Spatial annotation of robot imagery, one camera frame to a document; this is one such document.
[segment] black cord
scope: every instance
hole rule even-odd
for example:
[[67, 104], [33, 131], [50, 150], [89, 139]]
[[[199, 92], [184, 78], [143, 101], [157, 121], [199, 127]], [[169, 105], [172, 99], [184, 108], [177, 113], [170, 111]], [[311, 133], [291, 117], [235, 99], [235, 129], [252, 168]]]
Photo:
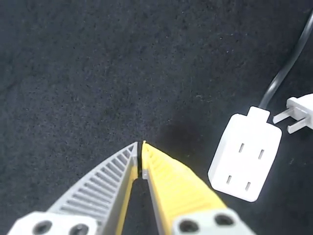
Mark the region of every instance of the black cord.
[[259, 108], [266, 109], [268, 103], [272, 99], [273, 95], [276, 93], [279, 86], [282, 84], [284, 79], [286, 78], [288, 72], [293, 67], [294, 63], [298, 59], [300, 53], [302, 52], [305, 44], [307, 43], [307, 40], [309, 39], [310, 33], [313, 29], [313, 10], [310, 14], [310, 17], [307, 21], [307, 24], [305, 25], [302, 34], [298, 40], [298, 43], [295, 45], [293, 51], [291, 52], [291, 55], [288, 59], [288, 61], [285, 63], [285, 65], [280, 69], [278, 74], [274, 77], [272, 82], [270, 83], [267, 91], [265, 92], [261, 103], [259, 104]]

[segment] electrical outlet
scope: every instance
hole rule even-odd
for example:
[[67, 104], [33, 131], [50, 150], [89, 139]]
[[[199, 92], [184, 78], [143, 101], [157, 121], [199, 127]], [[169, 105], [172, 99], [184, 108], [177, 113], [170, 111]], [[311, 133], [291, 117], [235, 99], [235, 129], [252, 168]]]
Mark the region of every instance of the electrical outlet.
[[251, 107], [231, 117], [208, 177], [215, 190], [254, 202], [274, 162], [282, 132], [267, 123], [269, 111]]

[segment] plug prong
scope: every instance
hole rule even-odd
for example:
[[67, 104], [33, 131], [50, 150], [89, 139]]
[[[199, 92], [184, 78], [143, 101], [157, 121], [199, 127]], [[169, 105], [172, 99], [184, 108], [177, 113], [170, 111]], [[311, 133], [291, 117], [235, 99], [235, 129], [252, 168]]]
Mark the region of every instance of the plug prong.
[[286, 118], [289, 118], [291, 113], [293, 112], [293, 108], [289, 108], [280, 114], [277, 114], [273, 117], [273, 123], [276, 124], [282, 120], [285, 120]]
[[302, 129], [303, 127], [305, 127], [307, 125], [308, 119], [309, 118], [305, 117], [304, 119], [301, 119], [300, 121], [297, 121], [293, 125], [288, 126], [287, 130], [288, 130], [289, 134], [292, 134], [292, 133]]

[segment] power plug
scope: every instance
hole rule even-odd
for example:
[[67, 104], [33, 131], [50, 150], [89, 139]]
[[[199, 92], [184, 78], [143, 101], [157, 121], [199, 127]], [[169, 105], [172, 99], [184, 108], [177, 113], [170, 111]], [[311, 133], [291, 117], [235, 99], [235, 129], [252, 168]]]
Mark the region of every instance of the power plug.
[[212, 187], [254, 202], [274, 162], [282, 132], [267, 123], [269, 111], [250, 107], [248, 115], [233, 115], [210, 166]]
[[286, 107], [287, 110], [274, 116], [274, 124], [288, 117], [292, 117], [298, 122], [287, 127], [289, 134], [302, 129], [305, 126], [313, 129], [313, 94], [307, 94], [300, 98], [291, 97], [287, 100]]

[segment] black fabric surface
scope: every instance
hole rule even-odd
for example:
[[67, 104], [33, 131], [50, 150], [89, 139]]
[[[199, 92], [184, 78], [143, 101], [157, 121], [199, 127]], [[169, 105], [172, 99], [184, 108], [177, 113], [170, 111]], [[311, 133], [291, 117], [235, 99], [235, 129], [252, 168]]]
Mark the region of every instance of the black fabric surface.
[[[122, 147], [147, 140], [207, 171], [229, 118], [257, 105], [312, 0], [2, 0], [0, 234], [45, 211]], [[313, 91], [313, 36], [274, 96]], [[281, 145], [259, 199], [218, 193], [259, 235], [313, 233], [313, 132], [278, 126]], [[145, 182], [123, 234], [157, 234]]]

